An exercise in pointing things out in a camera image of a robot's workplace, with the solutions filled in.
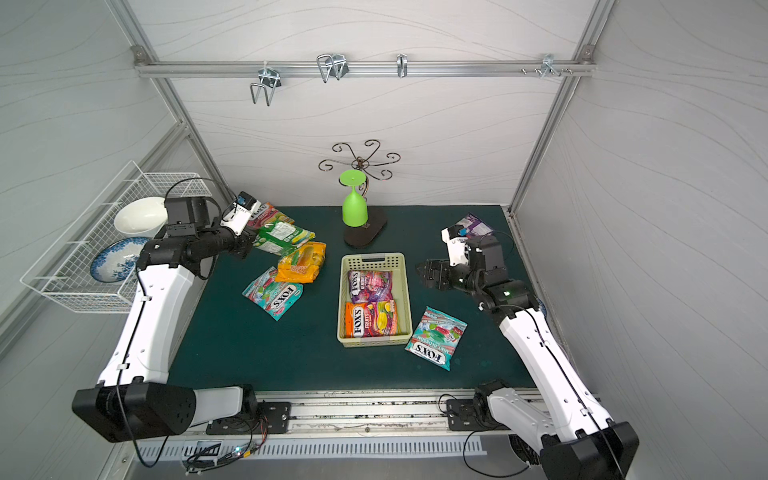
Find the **pale green plastic basket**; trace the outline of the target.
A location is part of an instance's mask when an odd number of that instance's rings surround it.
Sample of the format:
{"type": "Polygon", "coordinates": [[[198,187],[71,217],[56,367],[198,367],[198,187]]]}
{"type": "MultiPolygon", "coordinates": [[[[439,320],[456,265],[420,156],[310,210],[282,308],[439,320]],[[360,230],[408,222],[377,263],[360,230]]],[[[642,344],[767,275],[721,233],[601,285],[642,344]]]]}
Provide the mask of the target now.
{"type": "Polygon", "coordinates": [[[337,340],[346,348],[405,345],[412,334],[405,256],[344,256],[337,340]]]}

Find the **purple Fox's Berries bag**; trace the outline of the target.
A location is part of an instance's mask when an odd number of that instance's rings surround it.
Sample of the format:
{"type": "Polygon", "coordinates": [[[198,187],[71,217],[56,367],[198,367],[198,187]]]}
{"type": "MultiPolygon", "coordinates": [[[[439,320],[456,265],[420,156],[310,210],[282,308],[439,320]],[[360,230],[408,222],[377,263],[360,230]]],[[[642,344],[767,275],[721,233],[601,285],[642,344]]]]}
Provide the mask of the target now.
{"type": "Polygon", "coordinates": [[[392,300],[392,273],[389,271],[347,272],[348,290],[352,303],[392,300]]]}

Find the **orange Fox's Fruits bag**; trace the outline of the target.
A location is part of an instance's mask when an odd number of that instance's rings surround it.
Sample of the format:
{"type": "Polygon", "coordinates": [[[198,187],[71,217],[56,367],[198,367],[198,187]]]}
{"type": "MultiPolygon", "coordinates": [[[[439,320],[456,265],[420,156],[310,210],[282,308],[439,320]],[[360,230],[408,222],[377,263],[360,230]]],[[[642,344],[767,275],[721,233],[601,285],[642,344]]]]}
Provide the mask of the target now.
{"type": "Polygon", "coordinates": [[[344,337],[367,338],[400,333],[394,300],[350,303],[345,305],[344,337]]]}

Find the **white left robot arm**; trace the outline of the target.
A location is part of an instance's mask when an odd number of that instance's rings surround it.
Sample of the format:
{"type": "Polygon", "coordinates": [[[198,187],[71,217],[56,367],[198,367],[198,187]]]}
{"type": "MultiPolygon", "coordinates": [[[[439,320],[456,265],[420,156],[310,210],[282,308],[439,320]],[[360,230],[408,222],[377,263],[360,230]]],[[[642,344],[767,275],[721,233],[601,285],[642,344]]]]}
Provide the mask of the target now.
{"type": "Polygon", "coordinates": [[[248,255],[255,233],[247,224],[260,203],[241,192],[216,217],[205,197],[167,198],[164,206],[168,221],[136,262],[136,295],[116,349],[97,384],[72,401],[73,413],[111,443],[180,435],[219,419],[258,421],[249,385],[195,390],[167,380],[209,274],[203,264],[248,255]]]}

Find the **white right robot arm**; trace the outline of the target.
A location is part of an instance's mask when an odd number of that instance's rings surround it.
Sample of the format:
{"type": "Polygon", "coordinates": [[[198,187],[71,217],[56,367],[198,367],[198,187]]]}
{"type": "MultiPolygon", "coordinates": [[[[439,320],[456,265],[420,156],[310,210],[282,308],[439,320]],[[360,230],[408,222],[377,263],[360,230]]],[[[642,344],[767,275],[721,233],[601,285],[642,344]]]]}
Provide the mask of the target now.
{"type": "Polygon", "coordinates": [[[475,395],[478,422],[510,430],[521,443],[521,459],[549,479],[625,478],[639,447],[637,433],[615,421],[578,376],[541,303],[509,276],[494,234],[472,235],[455,225],[441,236],[448,257],[418,265],[424,285],[469,294],[515,349],[545,404],[532,405],[504,383],[486,384],[475,395]]]}

